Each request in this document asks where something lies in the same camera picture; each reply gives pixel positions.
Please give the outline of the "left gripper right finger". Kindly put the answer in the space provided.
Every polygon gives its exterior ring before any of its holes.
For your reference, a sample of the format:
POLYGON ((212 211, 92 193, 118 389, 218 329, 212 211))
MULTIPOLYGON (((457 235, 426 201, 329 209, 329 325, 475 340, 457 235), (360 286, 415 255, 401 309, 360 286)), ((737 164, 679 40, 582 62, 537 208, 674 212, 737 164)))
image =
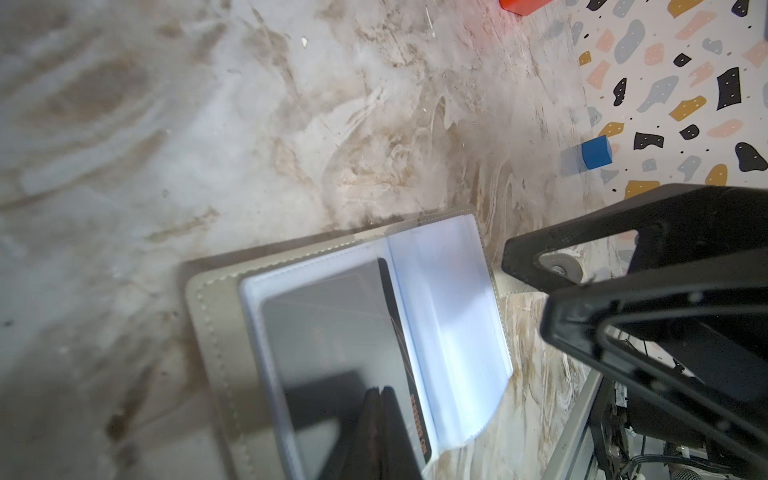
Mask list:
POLYGON ((420 468, 391 387, 385 387, 380 393, 379 417, 380 478, 421 480, 420 468))

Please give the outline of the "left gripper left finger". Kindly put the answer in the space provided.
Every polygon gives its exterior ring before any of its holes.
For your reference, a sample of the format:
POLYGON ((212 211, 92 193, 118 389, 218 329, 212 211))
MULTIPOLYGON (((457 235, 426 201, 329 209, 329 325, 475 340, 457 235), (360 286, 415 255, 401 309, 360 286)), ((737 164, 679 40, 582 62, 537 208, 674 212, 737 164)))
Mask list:
POLYGON ((352 429, 341 436, 321 479, 381 478, 380 407, 380 390, 369 389, 352 429))

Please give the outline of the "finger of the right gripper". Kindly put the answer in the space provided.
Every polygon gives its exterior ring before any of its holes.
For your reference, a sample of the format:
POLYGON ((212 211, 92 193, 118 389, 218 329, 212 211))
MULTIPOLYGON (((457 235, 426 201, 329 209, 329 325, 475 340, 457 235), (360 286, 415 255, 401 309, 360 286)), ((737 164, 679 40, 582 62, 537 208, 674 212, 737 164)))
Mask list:
POLYGON ((766 478, 766 249, 558 290, 541 335, 766 478))
POLYGON ((630 274, 767 245, 767 191, 760 188, 668 184, 593 213, 513 237, 504 245, 504 273, 544 293, 576 284, 540 258, 614 238, 630 249, 630 274))

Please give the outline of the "beige leather card holder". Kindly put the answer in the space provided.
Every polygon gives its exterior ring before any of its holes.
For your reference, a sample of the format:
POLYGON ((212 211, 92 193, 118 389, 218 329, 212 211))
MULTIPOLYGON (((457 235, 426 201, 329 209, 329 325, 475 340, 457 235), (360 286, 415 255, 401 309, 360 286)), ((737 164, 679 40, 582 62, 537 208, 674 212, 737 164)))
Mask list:
POLYGON ((340 478, 385 389, 420 474, 539 479, 586 377, 469 209, 212 259, 184 300, 238 479, 340 478))

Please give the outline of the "red card tray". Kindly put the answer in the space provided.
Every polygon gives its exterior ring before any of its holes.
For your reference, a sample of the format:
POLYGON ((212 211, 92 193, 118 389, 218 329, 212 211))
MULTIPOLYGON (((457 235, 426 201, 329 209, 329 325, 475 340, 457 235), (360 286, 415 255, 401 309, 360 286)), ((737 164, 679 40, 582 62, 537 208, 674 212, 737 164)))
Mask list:
POLYGON ((519 16, 529 16, 551 3, 552 0, 500 0, 500 6, 519 16))

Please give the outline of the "blue tag on table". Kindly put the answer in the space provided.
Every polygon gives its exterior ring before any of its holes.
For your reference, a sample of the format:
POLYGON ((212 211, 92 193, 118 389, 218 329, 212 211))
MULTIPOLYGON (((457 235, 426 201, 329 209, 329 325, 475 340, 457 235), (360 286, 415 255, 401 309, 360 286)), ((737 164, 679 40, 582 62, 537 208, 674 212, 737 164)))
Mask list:
POLYGON ((581 144, 582 160, 588 170, 595 170, 613 163, 613 150, 605 135, 581 144))

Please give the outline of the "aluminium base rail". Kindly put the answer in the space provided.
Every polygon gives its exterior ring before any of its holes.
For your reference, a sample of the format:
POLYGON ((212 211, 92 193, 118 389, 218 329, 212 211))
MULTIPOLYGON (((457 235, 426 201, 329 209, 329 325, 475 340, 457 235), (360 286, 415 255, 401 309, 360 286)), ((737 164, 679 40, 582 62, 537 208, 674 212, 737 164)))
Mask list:
POLYGON ((544 479, 749 479, 745 460, 710 434, 592 372, 544 479))

